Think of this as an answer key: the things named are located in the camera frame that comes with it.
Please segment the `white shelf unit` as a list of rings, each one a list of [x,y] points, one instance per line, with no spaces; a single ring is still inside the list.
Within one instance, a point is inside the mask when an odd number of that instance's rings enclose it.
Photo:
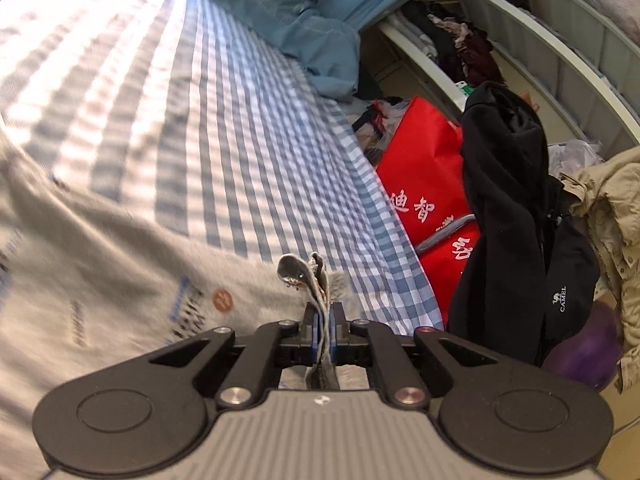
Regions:
[[[487,34],[514,92],[540,99],[552,142],[580,139],[610,158],[639,143],[639,48],[584,0],[454,0]]]

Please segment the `beige jacket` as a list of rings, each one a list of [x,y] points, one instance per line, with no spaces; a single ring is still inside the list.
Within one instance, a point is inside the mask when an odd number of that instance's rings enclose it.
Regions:
[[[560,177],[575,196],[570,211],[587,221],[591,245],[620,308],[625,353],[617,387],[639,382],[639,149]]]

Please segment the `blue checkered bed sheet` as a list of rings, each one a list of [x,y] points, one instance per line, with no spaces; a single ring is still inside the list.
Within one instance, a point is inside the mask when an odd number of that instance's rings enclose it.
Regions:
[[[1,117],[75,188],[247,259],[318,252],[368,318],[442,326],[341,107],[212,0],[1,0]]]

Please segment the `clothes pile on shelf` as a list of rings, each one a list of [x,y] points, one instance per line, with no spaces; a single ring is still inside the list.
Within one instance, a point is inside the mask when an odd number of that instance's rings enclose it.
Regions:
[[[491,54],[494,46],[483,29],[436,2],[411,0],[399,15],[431,40],[437,65],[453,82],[464,81],[472,88],[486,81],[506,86]]]

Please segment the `purple ball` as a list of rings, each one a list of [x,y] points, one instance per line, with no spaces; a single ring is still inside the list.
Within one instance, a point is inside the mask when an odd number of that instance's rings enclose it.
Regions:
[[[622,355],[616,314],[604,302],[596,301],[582,330],[558,344],[542,368],[601,391],[615,377]]]

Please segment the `grey printed pants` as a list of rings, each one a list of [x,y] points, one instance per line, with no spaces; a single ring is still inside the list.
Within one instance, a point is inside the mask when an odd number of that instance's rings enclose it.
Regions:
[[[58,385],[217,326],[362,309],[319,255],[251,262],[132,216],[1,143],[1,474],[47,471],[32,413]]]

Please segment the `red bag with characters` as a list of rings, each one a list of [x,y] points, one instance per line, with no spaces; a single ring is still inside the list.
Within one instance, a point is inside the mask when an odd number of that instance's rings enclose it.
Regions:
[[[461,128],[414,98],[376,167],[444,322],[480,238],[463,188],[461,145]]]

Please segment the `black hanging garment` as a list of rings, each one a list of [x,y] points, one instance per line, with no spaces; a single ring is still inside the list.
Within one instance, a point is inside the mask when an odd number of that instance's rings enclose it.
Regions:
[[[586,324],[597,257],[549,172],[544,127],[511,90],[484,82],[461,119],[465,196],[480,238],[451,301],[447,330],[541,365]]]

